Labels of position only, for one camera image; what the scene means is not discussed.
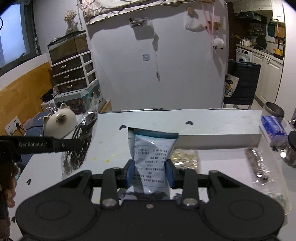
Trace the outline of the floral cloth on wall top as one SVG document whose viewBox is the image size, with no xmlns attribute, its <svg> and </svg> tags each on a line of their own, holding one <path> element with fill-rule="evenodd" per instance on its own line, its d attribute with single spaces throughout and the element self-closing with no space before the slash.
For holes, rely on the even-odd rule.
<svg viewBox="0 0 296 241">
<path fill-rule="evenodd" d="M 101 1 L 78 1 L 78 6 L 83 11 L 83 16 L 87 25 L 100 22 L 114 16 L 128 14 L 134 11 L 152 8 L 155 6 L 179 6 L 184 3 L 193 3 L 194 1 L 144 1 L 144 0 L 101 0 Z"/>
</svg>

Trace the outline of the dried flower bouquet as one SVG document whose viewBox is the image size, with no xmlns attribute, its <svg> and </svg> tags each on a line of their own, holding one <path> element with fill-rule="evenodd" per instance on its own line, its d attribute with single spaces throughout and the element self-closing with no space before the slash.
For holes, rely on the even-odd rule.
<svg viewBox="0 0 296 241">
<path fill-rule="evenodd" d="M 76 11 L 68 10 L 64 16 L 64 22 L 67 23 L 66 35 L 72 32 L 78 31 L 78 23 L 74 21 L 74 18 L 77 16 Z"/>
</svg>

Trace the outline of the white recessed tray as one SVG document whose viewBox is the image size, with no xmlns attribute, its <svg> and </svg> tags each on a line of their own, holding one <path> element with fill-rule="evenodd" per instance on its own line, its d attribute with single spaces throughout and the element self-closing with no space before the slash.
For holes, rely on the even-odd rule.
<svg viewBox="0 0 296 241">
<path fill-rule="evenodd" d="M 259 110 L 182 109 L 130 111 L 120 113 L 118 120 L 120 130 L 134 127 L 178 133 L 176 148 L 198 151 L 200 173 L 218 170 L 264 194 L 281 193 L 291 212 L 287 185 L 259 127 L 260 117 Z M 253 185 L 247 148 L 262 153 L 274 181 L 270 189 L 259 190 Z"/>
</svg>

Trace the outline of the blue tissue pack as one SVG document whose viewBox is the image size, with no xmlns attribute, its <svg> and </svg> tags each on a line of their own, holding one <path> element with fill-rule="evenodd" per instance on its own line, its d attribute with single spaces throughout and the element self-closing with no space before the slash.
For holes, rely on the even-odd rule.
<svg viewBox="0 0 296 241">
<path fill-rule="evenodd" d="M 262 115 L 260 129 L 271 147 L 282 147 L 287 133 L 275 116 Z"/>
</svg>

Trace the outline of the dark beads plastic bag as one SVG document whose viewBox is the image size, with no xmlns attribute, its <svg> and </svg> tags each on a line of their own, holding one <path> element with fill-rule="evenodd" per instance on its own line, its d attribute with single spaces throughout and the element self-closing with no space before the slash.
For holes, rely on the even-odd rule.
<svg viewBox="0 0 296 241">
<path fill-rule="evenodd" d="M 99 100 L 95 97 L 91 98 L 88 110 L 82 114 L 71 139 L 69 139 L 69 149 L 62 153 L 62 179 L 66 179 L 74 171 L 79 169 L 85 161 L 92 139 L 93 126 L 96 124 L 98 118 L 98 106 Z"/>
</svg>

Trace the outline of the white cat-shaped ceramic pot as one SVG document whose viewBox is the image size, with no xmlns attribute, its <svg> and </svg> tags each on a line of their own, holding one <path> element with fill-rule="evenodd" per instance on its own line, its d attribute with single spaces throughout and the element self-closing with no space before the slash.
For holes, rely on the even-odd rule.
<svg viewBox="0 0 296 241">
<path fill-rule="evenodd" d="M 43 118 L 44 136 L 62 139 L 71 133 L 77 125 L 75 113 L 62 103 L 59 110 Z"/>
</svg>

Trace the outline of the blue floral fabric pouch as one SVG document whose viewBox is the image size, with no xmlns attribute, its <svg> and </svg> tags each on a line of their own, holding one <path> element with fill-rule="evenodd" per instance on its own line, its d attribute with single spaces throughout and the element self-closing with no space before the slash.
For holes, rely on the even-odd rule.
<svg viewBox="0 0 296 241">
<path fill-rule="evenodd" d="M 286 199 L 284 198 L 284 195 L 278 192 L 267 192 L 266 196 L 272 198 L 273 200 L 277 201 L 281 207 L 284 209 L 285 215 L 288 215 L 290 210 L 287 207 Z"/>
</svg>

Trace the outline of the brown beads plastic bag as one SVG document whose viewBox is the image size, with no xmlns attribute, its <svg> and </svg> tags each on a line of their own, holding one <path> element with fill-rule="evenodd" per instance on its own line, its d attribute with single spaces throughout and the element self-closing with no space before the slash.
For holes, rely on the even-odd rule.
<svg viewBox="0 0 296 241">
<path fill-rule="evenodd" d="M 262 153 L 254 148 L 245 149 L 253 185 L 259 190 L 268 190 L 274 185 L 268 166 Z"/>
</svg>

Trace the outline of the grey metal pot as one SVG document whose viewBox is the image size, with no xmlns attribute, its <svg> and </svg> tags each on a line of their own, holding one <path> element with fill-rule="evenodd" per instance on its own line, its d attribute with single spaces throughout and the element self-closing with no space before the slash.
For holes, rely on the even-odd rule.
<svg viewBox="0 0 296 241">
<path fill-rule="evenodd" d="M 279 123 L 282 123 L 282 120 L 285 116 L 285 111 L 273 102 L 266 102 L 263 106 L 262 115 L 274 116 Z"/>
</svg>

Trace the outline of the glass terrarium tank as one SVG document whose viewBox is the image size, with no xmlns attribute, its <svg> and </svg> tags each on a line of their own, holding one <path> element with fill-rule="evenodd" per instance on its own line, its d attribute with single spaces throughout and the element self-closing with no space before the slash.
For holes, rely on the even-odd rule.
<svg viewBox="0 0 296 241">
<path fill-rule="evenodd" d="M 86 31 L 75 31 L 59 37 L 50 42 L 48 50 L 52 64 L 88 52 L 89 47 L 86 39 Z"/>
</svg>

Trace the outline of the cream cords plastic bag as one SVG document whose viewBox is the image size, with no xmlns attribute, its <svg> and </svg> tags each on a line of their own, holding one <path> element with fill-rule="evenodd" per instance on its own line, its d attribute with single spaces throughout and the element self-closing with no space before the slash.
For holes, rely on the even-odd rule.
<svg viewBox="0 0 296 241">
<path fill-rule="evenodd" d="M 174 149 L 171 161 L 176 168 L 200 171 L 200 158 L 197 150 Z"/>
</svg>

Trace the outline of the white drawer cabinet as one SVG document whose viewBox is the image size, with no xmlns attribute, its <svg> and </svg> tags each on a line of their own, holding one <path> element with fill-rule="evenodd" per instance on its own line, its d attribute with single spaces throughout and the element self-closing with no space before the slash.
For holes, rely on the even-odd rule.
<svg viewBox="0 0 296 241">
<path fill-rule="evenodd" d="M 60 93 L 90 87 L 97 81 L 91 51 L 87 51 L 51 65 L 53 78 Z"/>
</svg>

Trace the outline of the white blue-topped sachet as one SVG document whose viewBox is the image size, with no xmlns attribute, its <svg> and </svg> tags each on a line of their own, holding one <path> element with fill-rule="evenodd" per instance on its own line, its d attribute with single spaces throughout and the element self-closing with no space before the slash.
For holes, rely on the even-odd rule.
<svg viewBox="0 0 296 241">
<path fill-rule="evenodd" d="M 171 156 L 178 137 L 178 133 L 128 128 L 128 144 L 135 173 L 131 186 L 123 195 L 124 199 L 170 199 L 165 162 Z"/>
</svg>

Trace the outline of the glass jar black lid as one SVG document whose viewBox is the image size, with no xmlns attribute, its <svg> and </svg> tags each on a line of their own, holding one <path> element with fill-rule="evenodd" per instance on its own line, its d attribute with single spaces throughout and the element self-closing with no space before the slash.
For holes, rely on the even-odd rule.
<svg viewBox="0 0 296 241">
<path fill-rule="evenodd" d="M 291 131 L 288 136 L 283 148 L 280 151 L 280 156 L 285 163 L 295 168 L 296 166 L 296 131 Z"/>
</svg>

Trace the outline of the cartoon tote bag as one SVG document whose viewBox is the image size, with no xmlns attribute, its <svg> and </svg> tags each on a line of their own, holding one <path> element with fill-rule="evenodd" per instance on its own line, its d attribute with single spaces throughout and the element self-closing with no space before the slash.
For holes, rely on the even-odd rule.
<svg viewBox="0 0 296 241">
<path fill-rule="evenodd" d="M 224 97 L 231 97 L 239 82 L 239 78 L 230 74 L 226 75 L 224 82 Z"/>
</svg>

